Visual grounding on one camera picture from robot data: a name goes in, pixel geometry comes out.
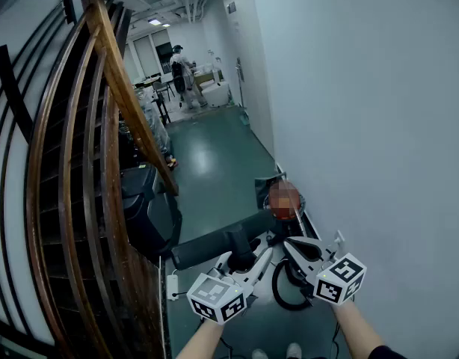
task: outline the forearm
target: forearm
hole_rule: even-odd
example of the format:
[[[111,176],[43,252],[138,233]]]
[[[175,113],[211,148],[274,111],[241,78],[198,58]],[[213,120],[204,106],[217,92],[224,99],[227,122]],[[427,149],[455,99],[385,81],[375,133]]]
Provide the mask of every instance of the forearm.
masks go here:
[[[223,326],[205,320],[176,359],[212,359],[222,333]]]
[[[376,347],[384,345],[381,337],[365,321],[351,300],[346,301],[342,306],[334,306],[333,311],[341,325],[353,359],[368,359]]]

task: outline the green floor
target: green floor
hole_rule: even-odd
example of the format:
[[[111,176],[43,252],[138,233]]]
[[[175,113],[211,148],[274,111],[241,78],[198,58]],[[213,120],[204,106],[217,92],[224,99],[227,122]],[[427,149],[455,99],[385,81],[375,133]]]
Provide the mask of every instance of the green floor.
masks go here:
[[[180,242],[210,233],[236,222],[257,211],[254,178],[274,174],[274,161],[258,142],[249,126],[243,125],[237,108],[225,108],[198,117],[196,120],[175,123],[168,127],[173,140],[179,167],[174,171],[179,185],[179,209],[183,223]],[[216,259],[177,272],[179,291],[189,289],[199,273],[207,272]],[[168,260],[167,274],[174,269]],[[256,285],[259,299],[245,316],[229,322],[224,339],[234,347],[233,355],[250,359],[251,352],[260,348],[270,358],[285,358],[290,342],[299,342],[306,359],[329,357],[330,341],[335,319],[324,302],[300,312],[281,308],[271,293],[270,266],[262,282]],[[288,301],[298,301],[301,295],[280,279],[280,287],[288,289]],[[185,296],[167,303],[170,344],[175,358],[198,326],[199,319],[192,313]],[[339,358],[349,358],[343,339],[339,336],[342,352]],[[219,345],[215,358],[227,354]]]

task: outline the door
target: door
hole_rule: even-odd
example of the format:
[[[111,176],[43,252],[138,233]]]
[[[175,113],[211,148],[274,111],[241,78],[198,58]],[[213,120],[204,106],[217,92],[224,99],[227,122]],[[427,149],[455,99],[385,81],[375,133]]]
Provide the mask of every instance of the door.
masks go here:
[[[239,59],[238,67],[244,76],[244,81],[240,83],[250,127],[266,150],[274,156],[265,57],[256,5],[254,0],[223,2]],[[237,67],[237,63],[238,60],[234,60],[234,67]]]

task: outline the chair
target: chair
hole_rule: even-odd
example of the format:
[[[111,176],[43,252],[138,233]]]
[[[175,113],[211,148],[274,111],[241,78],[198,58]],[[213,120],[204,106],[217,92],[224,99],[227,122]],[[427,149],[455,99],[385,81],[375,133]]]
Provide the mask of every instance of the chair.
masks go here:
[[[161,82],[153,82],[153,89],[155,89],[156,93],[163,93],[167,92],[168,93],[168,101],[170,101],[170,92],[168,89],[171,90],[171,94],[173,94],[173,97],[175,97],[175,93],[173,93],[173,89],[171,89],[170,83],[167,82],[166,85],[163,85]]]

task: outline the black sleeve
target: black sleeve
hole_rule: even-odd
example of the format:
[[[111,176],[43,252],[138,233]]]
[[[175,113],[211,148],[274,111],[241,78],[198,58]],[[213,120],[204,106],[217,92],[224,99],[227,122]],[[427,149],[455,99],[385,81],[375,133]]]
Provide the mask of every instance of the black sleeve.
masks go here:
[[[369,359],[405,359],[387,346],[379,346],[369,355]]]

